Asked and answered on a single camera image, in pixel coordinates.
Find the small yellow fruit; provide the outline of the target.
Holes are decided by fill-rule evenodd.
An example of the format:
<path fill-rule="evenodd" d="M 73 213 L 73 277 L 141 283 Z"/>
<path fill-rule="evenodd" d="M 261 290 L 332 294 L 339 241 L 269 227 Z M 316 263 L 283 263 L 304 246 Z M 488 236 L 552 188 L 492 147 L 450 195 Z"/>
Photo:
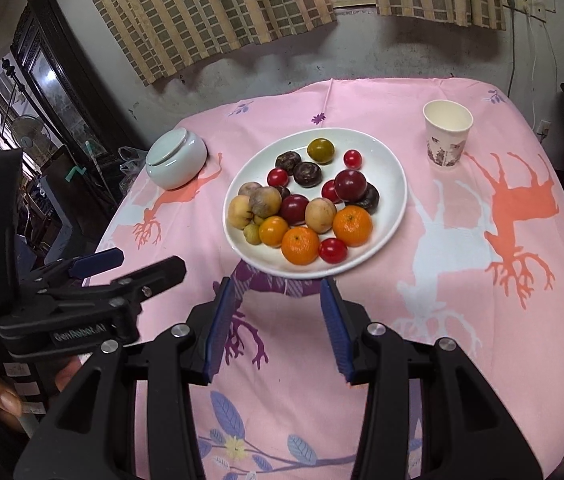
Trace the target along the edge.
<path fill-rule="evenodd" d="M 261 243 L 261 239 L 259 235 L 259 226 L 254 222 L 250 222 L 244 228 L 243 235 L 248 244 L 257 246 Z"/>

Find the yellow round fruit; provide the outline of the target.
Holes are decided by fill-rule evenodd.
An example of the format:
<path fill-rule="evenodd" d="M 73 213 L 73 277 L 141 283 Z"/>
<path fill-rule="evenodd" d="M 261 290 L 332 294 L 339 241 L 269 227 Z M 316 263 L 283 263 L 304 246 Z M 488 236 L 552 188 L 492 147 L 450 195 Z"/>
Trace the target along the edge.
<path fill-rule="evenodd" d="M 235 229 L 244 230 L 254 217 L 250 209 L 250 196 L 234 196 L 228 206 L 227 222 Z"/>

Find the brownish round passion fruit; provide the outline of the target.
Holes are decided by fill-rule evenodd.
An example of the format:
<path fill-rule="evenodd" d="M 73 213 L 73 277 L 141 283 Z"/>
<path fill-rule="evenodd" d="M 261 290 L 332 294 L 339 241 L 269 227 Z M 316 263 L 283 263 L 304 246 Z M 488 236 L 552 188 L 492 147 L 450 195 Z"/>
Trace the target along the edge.
<path fill-rule="evenodd" d="M 267 219 L 271 216 L 275 216 L 281 204 L 281 193 L 273 186 L 258 188 L 250 196 L 250 211 L 259 218 Z"/>

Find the large orange tangerine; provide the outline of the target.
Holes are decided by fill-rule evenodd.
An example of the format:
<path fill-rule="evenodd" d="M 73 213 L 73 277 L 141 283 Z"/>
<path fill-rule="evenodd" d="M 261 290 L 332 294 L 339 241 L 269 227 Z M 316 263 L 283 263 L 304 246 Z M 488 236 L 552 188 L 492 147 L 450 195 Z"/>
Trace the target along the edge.
<path fill-rule="evenodd" d="M 311 228 L 296 226 L 284 234 L 281 252 L 289 263 L 306 266 L 318 258 L 320 238 Z"/>

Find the red cherry tomato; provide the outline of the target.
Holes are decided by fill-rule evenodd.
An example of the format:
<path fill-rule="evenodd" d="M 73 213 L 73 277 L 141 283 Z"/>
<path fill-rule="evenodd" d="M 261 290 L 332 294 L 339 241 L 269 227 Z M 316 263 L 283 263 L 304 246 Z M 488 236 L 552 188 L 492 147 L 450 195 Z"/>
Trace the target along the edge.
<path fill-rule="evenodd" d="M 335 191 L 335 181 L 333 179 L 326 181 L 322 186 L 321 196 L 330 200 L 334 205 L 339 204 L 342 201 Z"/>
<path fill-rule="evenodd" d="M 288 173 L 282 168 L 271 169 L 267 176 L 268 185 L 275 186 L 276 188 L 285 188 L 289 180 Z"/>
<path fill-rule="evenodd" d="M 344 164 L 348 169 L 360 170 L 363 157 L 357 150 L 348 150 L 343 156 Z"/>

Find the dark wrinkled fruit top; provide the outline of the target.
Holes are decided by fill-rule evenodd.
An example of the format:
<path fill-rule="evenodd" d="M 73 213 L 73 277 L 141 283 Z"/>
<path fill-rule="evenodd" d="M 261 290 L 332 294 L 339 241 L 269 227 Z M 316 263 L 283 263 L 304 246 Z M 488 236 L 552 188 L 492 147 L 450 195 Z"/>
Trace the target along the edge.
<path fill-rule="evenodd" d="M 295 168 L 302 162 L 300 155 L 294 151 L 287 151 L 276 158 L 276 168 L 284 170 L 289 176 L 294 174 Z"/>

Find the tan melon pear fruit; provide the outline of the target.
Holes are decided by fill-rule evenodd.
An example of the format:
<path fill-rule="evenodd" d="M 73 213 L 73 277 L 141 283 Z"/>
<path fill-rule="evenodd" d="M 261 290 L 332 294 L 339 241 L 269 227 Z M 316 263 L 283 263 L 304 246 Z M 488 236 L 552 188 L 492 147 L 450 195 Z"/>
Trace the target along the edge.
<path fill-rule="evenodd" d="M 337 209 L 330 200 L 323 197 L 314 198 L 306 208 L 306 226 L 318 234 L 329 232 L 336 213 Z"/>

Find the dark brown wrinkled fruit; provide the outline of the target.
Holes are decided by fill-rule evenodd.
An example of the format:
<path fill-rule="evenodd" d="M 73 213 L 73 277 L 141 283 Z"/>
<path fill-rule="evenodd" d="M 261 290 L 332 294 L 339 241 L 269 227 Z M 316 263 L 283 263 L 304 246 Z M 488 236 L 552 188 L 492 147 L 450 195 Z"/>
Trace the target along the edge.
<path fill-rule="evenodd" d="M 322 182 L 322 170 L 315 162 L 300 162 L 293 170 L 293 178 L 302 188 L 314 188 Z"/>

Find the green yellow tomato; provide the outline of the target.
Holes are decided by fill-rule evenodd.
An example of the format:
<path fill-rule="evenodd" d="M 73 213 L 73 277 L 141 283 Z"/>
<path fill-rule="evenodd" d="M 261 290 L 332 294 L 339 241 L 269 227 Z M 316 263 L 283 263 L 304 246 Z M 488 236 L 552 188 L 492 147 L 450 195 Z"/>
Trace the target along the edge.
<path fill-rule="evenodd" d="M 325 138 L 312 140 L 307 146 L 308 156 L 319 165 L 327 165 L 334 159 L 335 146 Z"/>

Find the dark purple plum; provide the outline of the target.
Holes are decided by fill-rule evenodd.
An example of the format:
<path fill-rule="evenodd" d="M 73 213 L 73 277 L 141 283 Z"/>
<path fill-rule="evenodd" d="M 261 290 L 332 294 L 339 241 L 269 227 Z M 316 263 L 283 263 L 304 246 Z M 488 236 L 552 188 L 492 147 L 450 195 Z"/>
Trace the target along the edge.
<path fill-rule="evenodd" d="M 334 190 L 343 202 L 355 202 L 367 191 L 368 181 L 359 170 L 340 171 L 334 179 Z"/>
<path fill-rule="evenodd" d="M 305 212 L 309 204 L 306 196 L 291 194 L 282 200 L 279 210 L 280 216 L 289 226 L 301 226 L 305 223 Z"/>

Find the white lidded ceramic jar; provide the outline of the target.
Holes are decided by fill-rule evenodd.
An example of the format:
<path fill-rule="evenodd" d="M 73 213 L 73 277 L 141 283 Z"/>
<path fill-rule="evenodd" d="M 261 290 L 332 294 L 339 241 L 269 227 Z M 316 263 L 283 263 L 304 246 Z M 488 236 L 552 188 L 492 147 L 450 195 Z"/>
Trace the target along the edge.
<path fill-rule="evenodd" d="M 162 134 L 148 150 L 148 177 L 166 191 L 182 188 L 203 168 L 207 158 L 203 139 L 187 128 L 173 128 Z"/>

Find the dark wooden cabinet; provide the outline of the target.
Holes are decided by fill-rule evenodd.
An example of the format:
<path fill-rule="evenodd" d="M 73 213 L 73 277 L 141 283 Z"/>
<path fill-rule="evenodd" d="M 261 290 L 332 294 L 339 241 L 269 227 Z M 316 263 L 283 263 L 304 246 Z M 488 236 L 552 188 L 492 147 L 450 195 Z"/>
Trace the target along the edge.
<path fill-rule="evenodd" d="M 10 50 L 56 134 L 76 159 L 105 166 L 123 146 L 146 147 L 56 0 L 27 0 Z"/>

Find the small tangerine on plate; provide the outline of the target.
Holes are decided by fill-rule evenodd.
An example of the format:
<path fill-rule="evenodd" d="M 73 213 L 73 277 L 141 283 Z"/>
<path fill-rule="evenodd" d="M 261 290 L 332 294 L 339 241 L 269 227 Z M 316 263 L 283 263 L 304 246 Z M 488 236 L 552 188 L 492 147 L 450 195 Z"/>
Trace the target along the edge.
<path fill-rule="evenodd" d="M 280 216 L 268 217 L 258 228 L 261 243 L 272 248 L 279 248 L 282 245 L 286 232 L 288 232 L 288 222 Z"/>

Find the dark fruit on plate left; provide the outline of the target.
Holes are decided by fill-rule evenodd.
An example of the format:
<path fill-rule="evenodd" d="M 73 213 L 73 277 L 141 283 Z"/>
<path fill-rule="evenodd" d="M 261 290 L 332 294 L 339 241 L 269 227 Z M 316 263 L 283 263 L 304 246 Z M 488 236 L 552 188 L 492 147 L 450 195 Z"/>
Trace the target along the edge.
<path fill-rule="evenodd" d="M 279 191 L 282 200 L 285 200 L 288 196 L 291 195 L 290 190 L 286 186 L 278 186 L 276 189 Z"/>

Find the dark fruit on plate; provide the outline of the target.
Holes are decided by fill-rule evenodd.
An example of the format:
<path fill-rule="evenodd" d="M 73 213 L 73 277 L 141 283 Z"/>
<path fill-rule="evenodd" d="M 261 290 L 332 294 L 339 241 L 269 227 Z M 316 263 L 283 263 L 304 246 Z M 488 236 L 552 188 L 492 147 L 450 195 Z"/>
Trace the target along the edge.
<path fill-rule="evenodd" d="M 278 186 L 276 189 L 279 191 L 282 200 L 285 200 L 288 196 L 291 195 L 290 190 L 286 186 Z"/>
<path fill-rule="evenodd" d="M 380 193 L 373 184 L 368 183 L 366 192 L 364 192 L 363 196 L 356 201 L 356 205 L 367 211 L 369 214 L 375 214 L 375 211 L 378 210 L 379 202 Z"/>

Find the tangerine on plate right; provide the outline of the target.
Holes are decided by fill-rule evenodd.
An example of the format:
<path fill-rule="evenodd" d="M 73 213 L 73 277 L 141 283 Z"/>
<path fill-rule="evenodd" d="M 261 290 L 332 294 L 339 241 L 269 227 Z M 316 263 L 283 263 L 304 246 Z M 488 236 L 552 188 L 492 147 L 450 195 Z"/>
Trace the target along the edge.
<path fill-rule="evenodd" d="M 373 221 L 365 209 L 349 205 L 335 215 L 332 231 L 348 247 L 359 247 L 370 240 Z"/>

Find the dark fruit on plate right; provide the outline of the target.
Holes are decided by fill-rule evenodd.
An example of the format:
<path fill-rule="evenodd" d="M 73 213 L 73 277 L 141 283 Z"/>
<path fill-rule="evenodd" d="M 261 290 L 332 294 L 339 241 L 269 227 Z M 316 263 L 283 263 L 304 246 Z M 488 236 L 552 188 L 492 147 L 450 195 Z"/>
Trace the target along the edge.
<path fill-rule="evenodd" d="M 356 201 L 356 205 L 367 211 L 369 214 L 375 214 L 375 211 L 378 210 L 379 202 L 380 193 L 373 184 L 368 183 L 366 192 L 364 192 L 363 196 Z"/>

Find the paper cup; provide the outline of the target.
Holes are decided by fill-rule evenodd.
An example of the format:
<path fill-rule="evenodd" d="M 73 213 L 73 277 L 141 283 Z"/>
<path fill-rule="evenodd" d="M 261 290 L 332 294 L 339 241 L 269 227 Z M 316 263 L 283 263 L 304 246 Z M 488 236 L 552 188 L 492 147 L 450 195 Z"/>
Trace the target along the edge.
<path fill-rule="evenodd" d="M 439 169 L 456 168 L 474 124 L 473 115 L 462 104 L 449 100 L 427 102 L 422 113 L 428 159 Z"/>

